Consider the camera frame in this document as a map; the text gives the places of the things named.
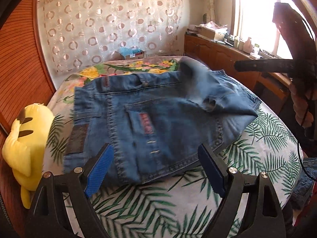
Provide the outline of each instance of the blue denim jeans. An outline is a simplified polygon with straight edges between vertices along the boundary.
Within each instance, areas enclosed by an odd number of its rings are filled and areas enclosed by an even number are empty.
[[[83,166],[111,143],[115,158],[105,185],[180,173],[199,163],[201,143],[217,154],[234,142],[260,102],[224,71],[192,59],[176,72],[97,78],[75,90],[64,170]]]
[[[304,158],[303,166],[310,176],[317,178],[317,158]],[[313,194],[314,183],[315,182],[310,179],[302,169],[298,182],[290,197],[293,209],[301,210],[309,202]]]

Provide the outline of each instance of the metal screw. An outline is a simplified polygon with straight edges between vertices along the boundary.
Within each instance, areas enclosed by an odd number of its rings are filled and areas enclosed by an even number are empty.
[[[43,174],[43,177],[44,178],[49,178],[51,176],[51,172],[45,172],[44,174]]]
[[[232,174],[236,174],[238,172],[238,169],[235,168],[235,167],[230,167],[229,168],[229,172],[232,173]]]
[[[261,177],[263,177],[264,179],[268,178],[266,172],[261,172]]]
[[[82,172],[82,168],[81,167],[76,167],[75,169],[74,169],[74,172],[75,173],[81,173]]]

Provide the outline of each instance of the stuffed animal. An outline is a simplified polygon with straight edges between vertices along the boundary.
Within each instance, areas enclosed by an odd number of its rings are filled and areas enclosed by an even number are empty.
[[[33,104],[22,109],[12,124],[2,148],[2,156],[21,185],[21,199],[31,206],[30,191],[35,191],[42,177],[43,156],[53,113],[44,105]]]

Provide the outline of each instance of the bedsheet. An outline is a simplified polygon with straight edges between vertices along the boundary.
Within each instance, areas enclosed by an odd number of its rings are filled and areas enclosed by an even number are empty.
[[[63,173],[63,153],[73,126],[76,86],[102,75],[173,71],[180,59],[175,56],[112,61],[69,76],[48,104],[55,118],[44,154],[43,172]],[[280,205],[284,206],[300,174],[297,141],[264,103],[259,106],[258,115],[221,156],[229,167],[236,167],[242,173],[267,172]],[[229,236],[237,234],[247,198],[243,195]],[[64,200],[74,233],[83,237],[67,194]],[[102,188],[91,198],[103,226],[115,238],[199,238],[220,201],[201,166],[152,184]]]

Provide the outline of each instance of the floral pattern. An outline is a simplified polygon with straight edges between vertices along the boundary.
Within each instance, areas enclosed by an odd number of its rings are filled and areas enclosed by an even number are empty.
[[[105,74],[176,70],[179,59],[157,57],[109,62],[67,78],[48,105],[55,118],[44,155],[43,172],[51,171],[55,175],[63,172],[63,152],[72,129],[76,86]],[[300,174],[297,140],[264,103],[258,115],[221,156],[229,167],[236,167],[244,174],[267,172],[280,205],[284,206]],[[64,199],[72,228],[83,237],[67,194]],[[239,230],[247,199],[248,195],[244,194],[229,237]],[[220,201],[201,166],[151,184],[102,188],[91,198],[97,216],[113,238],[200,238]]]

